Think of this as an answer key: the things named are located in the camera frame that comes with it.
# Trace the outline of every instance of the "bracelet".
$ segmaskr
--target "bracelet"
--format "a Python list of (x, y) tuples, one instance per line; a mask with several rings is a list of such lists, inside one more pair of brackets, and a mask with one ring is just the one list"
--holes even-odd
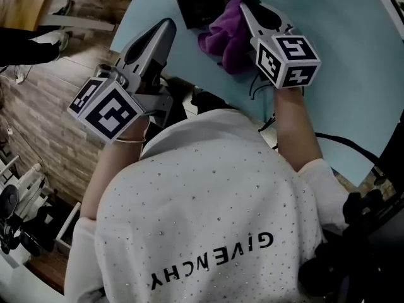
[(115, 141), (119, 141), (120, 143), (130, 143), (130, 144), (143, 144), (146, 141), (146, 138), (143, 138), (142, 140), (130, 140), (130, 139), (124, 139), (124, 138), (117, 138)]

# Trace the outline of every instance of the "white t-shirt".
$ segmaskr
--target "white t-shirt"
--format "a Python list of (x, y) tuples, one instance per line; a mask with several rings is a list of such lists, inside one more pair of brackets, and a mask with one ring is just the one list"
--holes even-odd
[(299, 266), (347, 192), (324, 160), (299, 173), (248, 118), (213, 110), (151, 140), (78, 220), (68, 302), (308, 301)]

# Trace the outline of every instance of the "purple cloth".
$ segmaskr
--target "purple cloth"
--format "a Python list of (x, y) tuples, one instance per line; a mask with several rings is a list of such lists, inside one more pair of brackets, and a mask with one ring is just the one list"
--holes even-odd
[(229, 74), (243, 73), (254, 67), (247, 55), (251, 50), (250, 34), (240, 9), (241, 1), (231, 0), (224, 13), (210, 24), (210, 33), (198, 37), (203, 52), (223, 56), (222, 65)]

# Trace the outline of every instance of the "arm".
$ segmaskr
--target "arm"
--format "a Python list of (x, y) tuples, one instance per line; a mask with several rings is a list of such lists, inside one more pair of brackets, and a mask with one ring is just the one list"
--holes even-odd
[(279, 154), (298, 172), (323, 158), (300, 88), (274, 89)]
[[(122, 138), (142, 140), (149, 125), (149, 118), (140, 118), (125, 130)], [(110, 181), (122, 169), (139, 160), (142, 144), (121, 143), (118, 141), (106, 145), (100, 155), (93, 176), (84, 194), (80, 217), (97, 219), (97, 210), (101, 197)]]

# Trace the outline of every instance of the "table surface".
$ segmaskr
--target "table surface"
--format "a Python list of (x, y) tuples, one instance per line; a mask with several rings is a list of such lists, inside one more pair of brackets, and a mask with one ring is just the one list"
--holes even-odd
[(4, 23), (1, 26), (36, 30), (48, 2), (49, 0), (13, 0), (6, 10)]
[[(285, 12), (314, 44), (323, 65), (305, 100), (314, 129), (342, 136), (380, 156), (403, 111), (404, 45), (380, 0), (262, 0)], [(120, 52), (162, 18), (177, 25), (165, 72), (222, 97), (262, 121), (273, 112), (272, 91), (255, 100), (256, 72), (229, 75), (217, 57), (199, 50), (199, 30), (186, 30), (176, 0), (133, 0), (111, 49)], [(350, 148), (319, 139), (325, 159), (359, 185), (373, 164)]]

